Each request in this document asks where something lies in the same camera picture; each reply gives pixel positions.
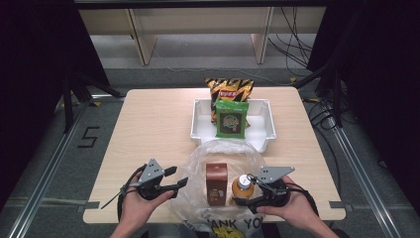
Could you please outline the aluminium floor rail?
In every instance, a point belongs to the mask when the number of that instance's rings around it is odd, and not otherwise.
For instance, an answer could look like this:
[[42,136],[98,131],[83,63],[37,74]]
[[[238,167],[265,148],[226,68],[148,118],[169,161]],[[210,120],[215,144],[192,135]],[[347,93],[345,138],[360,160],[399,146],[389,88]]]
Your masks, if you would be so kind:
[[80,118],[88,108],[86,102],[79,103],[74,111],[72,124],[64,130],[57,141],[54,151],[46,161],[42,169],[42,174],[37,179],[29,178],[27,172],[24,172],[24,183],[32,185],[31,192],[28,196],[10,196],[6,201],[6,208],[19,208],[19,214],[14,220],[6,238],[24,238],[33,219],[41,206],[45,194],[47,193],[53,178],[59,168],[59,165],[68,150],[71,140],[77,130]]
[[379,154],[363,128],[347,125],[325,136],[334,151],[327,162],[347,205],[346,218],[334,225],[353,238],[402,238],[398,213],[410,206],[389,170],[378,164]]

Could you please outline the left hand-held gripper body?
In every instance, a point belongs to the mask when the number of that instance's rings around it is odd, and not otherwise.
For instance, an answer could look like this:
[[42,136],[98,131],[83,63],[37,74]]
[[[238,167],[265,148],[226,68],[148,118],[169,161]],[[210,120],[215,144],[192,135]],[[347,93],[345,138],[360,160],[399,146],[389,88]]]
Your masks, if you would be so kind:
[[164,193],[160,182],[165,177],[164,170],[155,159],[150,159],[137,181],[137,190],[146,200],[153,200]]

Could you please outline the grey tape strip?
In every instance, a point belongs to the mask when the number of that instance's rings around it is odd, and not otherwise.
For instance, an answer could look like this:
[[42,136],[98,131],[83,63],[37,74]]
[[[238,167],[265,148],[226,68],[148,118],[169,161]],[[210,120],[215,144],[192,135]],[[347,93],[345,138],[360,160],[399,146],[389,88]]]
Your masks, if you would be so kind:
[[346,211],[354,211],[353,207],[349,203],[345,203],[344,201],[329,201],[331,208],[343,208]]
[[87,201],[84,204],[78,205],[76,211],[78,213],[82,213],[86,209],[97,209],[99,207],[99,204],[99,201]]

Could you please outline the black yellow chip bag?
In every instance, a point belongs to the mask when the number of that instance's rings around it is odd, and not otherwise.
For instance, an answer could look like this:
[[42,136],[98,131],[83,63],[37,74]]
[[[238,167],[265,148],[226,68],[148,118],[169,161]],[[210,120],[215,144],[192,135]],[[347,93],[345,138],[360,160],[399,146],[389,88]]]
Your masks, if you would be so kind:
[[255,82],[252,79],[240,78],[206,78],[205,82],[210,89],[211,96],[211,123],[217,121],[217,100],[245,102],[250,97]]

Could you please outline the brown drink carton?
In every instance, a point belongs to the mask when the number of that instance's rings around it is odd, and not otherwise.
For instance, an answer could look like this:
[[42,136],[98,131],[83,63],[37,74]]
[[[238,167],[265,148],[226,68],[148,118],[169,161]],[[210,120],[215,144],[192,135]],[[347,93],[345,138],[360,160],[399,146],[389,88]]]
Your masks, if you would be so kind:
[[207,202],[210,206],[223,206],[226,202],[228,170],[226,164],[206,165]]

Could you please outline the person's right hand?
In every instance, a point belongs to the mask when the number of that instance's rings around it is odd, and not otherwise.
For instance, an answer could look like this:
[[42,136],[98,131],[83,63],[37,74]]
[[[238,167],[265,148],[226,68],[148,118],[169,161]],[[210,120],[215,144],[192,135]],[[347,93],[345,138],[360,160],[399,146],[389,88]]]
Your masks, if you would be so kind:
[[278,216],[292,226],[307,231],[319,221],[318,215],[313,211],[306,196],[298,191],[293,191],[288,203],[282,207],[260,206],[257,211],[265,215]]

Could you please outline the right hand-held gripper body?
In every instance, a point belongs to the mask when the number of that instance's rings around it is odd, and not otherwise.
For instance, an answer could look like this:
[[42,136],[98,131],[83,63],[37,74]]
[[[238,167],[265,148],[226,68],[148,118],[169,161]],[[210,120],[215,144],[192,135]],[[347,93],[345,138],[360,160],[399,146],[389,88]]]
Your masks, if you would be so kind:
[[258,187],[262,191],[261,196],[264,197],[264,200],[255,205],[250,205],[249,210],[256,214],[257,208],[260,206],[282,207],[286,205],[290,198],[290,189],[282,178],[293,171],[293,167],[261,166],[261,170],[256,177],[260,179]]

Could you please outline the clear plastic bag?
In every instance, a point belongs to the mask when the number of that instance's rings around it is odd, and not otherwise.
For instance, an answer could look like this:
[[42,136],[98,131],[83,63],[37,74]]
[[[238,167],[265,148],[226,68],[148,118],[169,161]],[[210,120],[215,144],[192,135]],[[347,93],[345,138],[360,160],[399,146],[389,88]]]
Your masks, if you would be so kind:
[[227,186],[241,175],[257,175],[265,165],[263,156],[243,140],[219,139],[195,149],[187,162],[178,169],[177,177],[186,178],[177,198],[170,202],[175,216],[187,228],[213,235],[215,238],[261,237],[263,216],[247,207],[231,202],[232,191],[226,191],[222,204],[211,206],[207,201],[206,166],[225,164]]

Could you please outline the beige wooden desk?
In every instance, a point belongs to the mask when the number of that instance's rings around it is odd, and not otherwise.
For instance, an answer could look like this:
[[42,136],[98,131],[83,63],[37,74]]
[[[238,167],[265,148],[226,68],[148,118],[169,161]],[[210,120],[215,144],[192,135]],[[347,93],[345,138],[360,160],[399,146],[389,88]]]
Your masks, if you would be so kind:
[[324,7],[228,7],[81,10],[91,35],[129,35],[140,64],[147,65],[159,35],[248,34],[258,64],[264,61],[270,34],[316,34]]

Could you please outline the black metal stand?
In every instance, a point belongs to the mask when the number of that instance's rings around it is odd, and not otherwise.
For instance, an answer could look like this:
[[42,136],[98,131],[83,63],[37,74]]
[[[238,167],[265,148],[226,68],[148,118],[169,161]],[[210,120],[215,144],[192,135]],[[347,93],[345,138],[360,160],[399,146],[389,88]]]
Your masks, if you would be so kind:
[[296,89],[303,87],[314,79],[319,78],[315,93],[319,97],[333,98],[333,117],[338,127],[342,127],[341,114],[341,78],[337,68],[332,63],[326,63],[303,79],[294,82],[292,86]]
[[87,89],[88,85],[93,85],[94,87],[104,92],[107,92],[113,97],[124,97],[123,93],[111,88],[107,84],[93,79],[85,73],[79,71],[73,71],[68,73],[62,81],[62,98],[65,113],[65,133],[67,133],[70,130],[74,121],[71,95],[74,94],[80,102],[90,101],[93,98],[93,96]]

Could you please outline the black curtain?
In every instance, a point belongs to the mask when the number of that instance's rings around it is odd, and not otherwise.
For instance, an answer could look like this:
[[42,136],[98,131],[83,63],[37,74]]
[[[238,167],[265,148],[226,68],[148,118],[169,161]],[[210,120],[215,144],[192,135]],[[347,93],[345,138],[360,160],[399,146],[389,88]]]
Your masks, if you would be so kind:
[[108,82],[74,0],[0,0],[0,209],[73,71]]
[[352,16],[341,63],[352,107],[381,158],[420,213],[420,0],[338,0],[326,8],[308,68],[330,57]]

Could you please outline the white plastic bin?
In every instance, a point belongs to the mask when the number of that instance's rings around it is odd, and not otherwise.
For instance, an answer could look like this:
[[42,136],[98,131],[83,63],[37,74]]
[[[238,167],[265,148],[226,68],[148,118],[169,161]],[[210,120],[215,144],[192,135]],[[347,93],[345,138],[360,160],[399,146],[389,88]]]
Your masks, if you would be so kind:
[[[276,139],[269,100],[249,99],[248,102],[247,120],[250,126],[245,130],[245,140],[263,153],[267,145]],[[216,140],[217,129],[210,121],[210,105],[210,99],[194,100],[190,138],[197,146]]]

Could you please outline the green snack packet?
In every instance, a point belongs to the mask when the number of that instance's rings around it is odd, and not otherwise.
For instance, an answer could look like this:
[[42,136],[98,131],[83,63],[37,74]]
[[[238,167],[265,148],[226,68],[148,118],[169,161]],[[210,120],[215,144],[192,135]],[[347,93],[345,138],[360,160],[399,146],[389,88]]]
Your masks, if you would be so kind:
[[218,138],[245,138],[248,102],[216,101],[216,136]]

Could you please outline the person's left hand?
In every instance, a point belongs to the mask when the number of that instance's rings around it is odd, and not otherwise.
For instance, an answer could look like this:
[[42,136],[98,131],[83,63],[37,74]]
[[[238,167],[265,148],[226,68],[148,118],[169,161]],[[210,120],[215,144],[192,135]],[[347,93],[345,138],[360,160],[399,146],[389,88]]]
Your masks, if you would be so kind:
[[173,196],[173,191],[166,191],[158,197],[147,200],[141,197],[137,189],[130,186],[122,204],[119,225],[126,230],[138,230],[143,227],[153,212]]

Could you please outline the orange juice bottle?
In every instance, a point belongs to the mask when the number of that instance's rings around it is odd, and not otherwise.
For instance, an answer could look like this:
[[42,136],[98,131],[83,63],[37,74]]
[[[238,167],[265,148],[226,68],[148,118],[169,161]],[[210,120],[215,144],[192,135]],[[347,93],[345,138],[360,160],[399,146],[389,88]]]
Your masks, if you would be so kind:
[[240,175],[232,182],[232,197],[250,199],[254,194],[255,186],[247,175]]

